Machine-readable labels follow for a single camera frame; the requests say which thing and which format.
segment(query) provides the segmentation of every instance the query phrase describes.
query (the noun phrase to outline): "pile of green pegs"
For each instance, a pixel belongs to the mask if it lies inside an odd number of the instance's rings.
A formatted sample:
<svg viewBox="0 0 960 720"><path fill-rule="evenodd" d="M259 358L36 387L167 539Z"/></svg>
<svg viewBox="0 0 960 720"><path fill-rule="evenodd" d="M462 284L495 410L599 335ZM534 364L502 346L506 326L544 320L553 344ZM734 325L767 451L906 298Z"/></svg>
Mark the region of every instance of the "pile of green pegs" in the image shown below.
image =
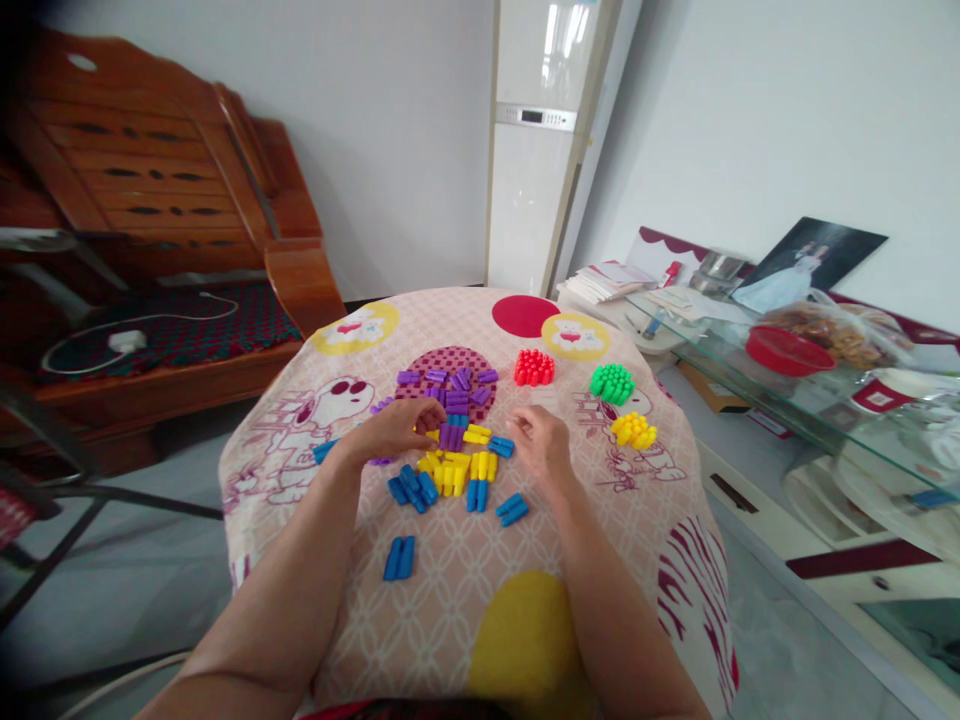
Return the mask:
<svg viewBox="0 0 960 720"><path fill-rule="evenodd" d="M623 405L635 387L623 365L600 365L590 382L590 392L611 405Z"/></svg>

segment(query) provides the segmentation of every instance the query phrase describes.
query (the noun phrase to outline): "plastic bag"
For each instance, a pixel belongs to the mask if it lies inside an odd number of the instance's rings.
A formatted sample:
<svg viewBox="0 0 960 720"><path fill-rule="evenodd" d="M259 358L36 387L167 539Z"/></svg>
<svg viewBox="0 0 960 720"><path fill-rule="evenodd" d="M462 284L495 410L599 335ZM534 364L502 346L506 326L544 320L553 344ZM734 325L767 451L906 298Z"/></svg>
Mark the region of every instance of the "plastic bag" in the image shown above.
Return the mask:
<svg viewBox="0 0 960 720"><path fill-rule="evenodd" d="M771 310L757 325L789 330L815 342L837 363L858 370L911 364L913 343L891 315L864 305L836 303L815 288L809 297Z"/></svg>

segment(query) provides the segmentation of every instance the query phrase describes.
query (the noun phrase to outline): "table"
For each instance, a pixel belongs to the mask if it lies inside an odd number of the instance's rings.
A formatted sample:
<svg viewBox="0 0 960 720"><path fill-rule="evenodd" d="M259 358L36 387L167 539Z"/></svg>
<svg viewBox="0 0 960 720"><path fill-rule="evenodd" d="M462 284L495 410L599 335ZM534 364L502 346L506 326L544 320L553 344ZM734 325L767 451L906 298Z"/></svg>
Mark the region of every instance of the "table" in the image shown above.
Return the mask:
<svg viewBox="0 0 960 720"><path fill-rule="evenodd" d="M549 386L517 387L524 348L557 360ZM620 363L637 390L620 408L589 393L597 364ZM318 331L231 437L220 460L231 576L239 586L283 528L316 468L311 448L369 417L372 404L418 395L398 372L496 368L501 380L470 420L506 434L511 408L539 403L571 430L571 454L594 512L669 635L711 712L722 716L738 671L727 614L726 560L683 411L618 330L541 298L446 288L370 303ZM659 429L640 453L609 426L637 411ZM589 717L562 585L553 517L517 458L504 460L485 514L466 497L425 515L386 488L404 462L367 466L351 569L331 649L313 685L318 708L375 697L470 695L512 701L520 715ZM503 529L493 508L523 493L530 514ZM413 576L384 583L391 541L417 536Z"/></svg>
<svg viewBox="0 0 960 720"><path fill-rule="evenodd" d="M626 299L651 318L659 309L643 293L628 295ZM788 378L759 365L747 355L744 349L747 325L716 318L688 323L669 315L662 323L664 329L685 341L673 349L675 355L773 416L827 455L862 458L859 464L869 463L879 468L880 474L903 475L902 492L937 488L960 500L960 473L939 466L932 456L903 441L904 437L920 432L919 424L901 425L902 421L895 420L900 413L894 412L845 429L824 413L859 389L857 383L862 372L841 366L805 378Z"/></svg>

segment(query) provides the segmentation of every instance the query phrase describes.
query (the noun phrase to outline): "white cable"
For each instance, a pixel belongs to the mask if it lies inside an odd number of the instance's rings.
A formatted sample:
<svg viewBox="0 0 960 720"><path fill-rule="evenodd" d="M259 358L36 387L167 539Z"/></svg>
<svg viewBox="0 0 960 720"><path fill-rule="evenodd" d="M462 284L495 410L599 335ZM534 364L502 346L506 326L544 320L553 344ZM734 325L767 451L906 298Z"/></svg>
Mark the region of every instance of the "white cable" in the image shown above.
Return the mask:
<svg viewBox="0 0 960 720"><path fill-rule="evenodd" d="M57 720L70 720L70 718L76 717L78 714L86 710L88 707L93 705L95 702L100 700L105 695L109 695L117 688L123 685L126 685L128 682L136 680L139 677L143 677L144 675L149 675L150 673L156 672L157 670L162 670L163 668L169 667L170 665L176 665L177 663L181 663L184 660L186 660L188 657L190 657L190 652L177 653L176 655L170 655L169 657L165 657L162 660L157 660L156 662L150 663L149 665L144 665L142 668L137 668L133 672L127 673L126 675L122 675L121 677L118 677L113 682L109 682L99 690L87 695L87 697L85 697L83 700L78 702L72 708L67 710L63 715L57 718Z"/></svg>
<svg viewBox="0 0 960 720"><path fill-rule="evenodd" d="M57 350L62 348L71 340L74 340L75 338L78 338L78 337L83 337L84 335L92 333L94 330L103 330L104 328L114 327L116 325L124 325L128 322L138 322L140 320L152 320L153 318L158 318L158 317L174 317L174 318L179 318L181 320L219 320L220 318L226 317L227 315L232 315L240 307L240 303L238 303L235 300L228 300L227 298L217 297L216 295L212 295L208 292L202 292L200 293L200 296L212 297L214 300L219 300L220 302L228 302L228 303L231 303L233 307L227 310L225 313L220 313L219 315L211 315L210 317L206 317L206 318L195 318L195 317L190 317L189 315L171 315L169 313L158 313L156 315L144 315L143 317L130 318L129 320L117 320L116 322L104 323L103 325L94 325L92 328L81 330L78 333L74 333L73 335L70 335L69 337L64 338L63 340L58 342L56 345L54 345L52 348L47 350L43 354L43 358L40 360L40 366L47 372L57 373L58 375L83 375L84 373L93 372L94 370L100 370L102 368L107 367L107 365L113 365L113 363L123 360L130 353L129 352L120 353L115 358L111 360L107 360L105 363L100 363L99 365L95 365L92 368L84 368L83 370L54 370L52 367L50 367L50 358L53 357L53 354Z"/></svg>

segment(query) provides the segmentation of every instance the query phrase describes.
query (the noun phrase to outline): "pink tablecloth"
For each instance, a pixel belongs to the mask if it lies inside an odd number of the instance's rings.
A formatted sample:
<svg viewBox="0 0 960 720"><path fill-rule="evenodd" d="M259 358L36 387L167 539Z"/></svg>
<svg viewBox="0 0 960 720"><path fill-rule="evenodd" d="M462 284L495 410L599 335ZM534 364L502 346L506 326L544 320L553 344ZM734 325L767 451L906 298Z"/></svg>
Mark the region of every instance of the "pink tablecloth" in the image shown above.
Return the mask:
<svg viewBox="0 0 960 720"><path fill-rule="evenodd" d="M553 384L513 383L524 348L556 358ZM589 393L594 369L608 363L622 364L637 384L620 408ZM510 409L522 404L539 403L567 422L594 512L708 707L723 715L737 685L726 562L690 426L629 339L538 298L425 290L371 303L305 343L220 461L235 584L303 496L315 472L312 447L369 417L371 404L427 386L398 388L399 371L461 365L500 373L490 400L471 409L471 421L495 435L506 435ZM631 411L659 429L647 452L618 447L609 433L613 419ZM411 453L364 471L343 609L314 683L317 707L469 694L512 700L518 714L531 717L550 716L549 699L563 697L568 716L589 715L570 710L587 708L589 688L560 581L556 525L519 460L501 462L483 515L466 512L465 496L441 498L425 515L399 507L386 480L416 460ZM503 529L493 508L518 491L530 515ZM391 541L406 535L417 536L413 576L384 583Z"/></svg>

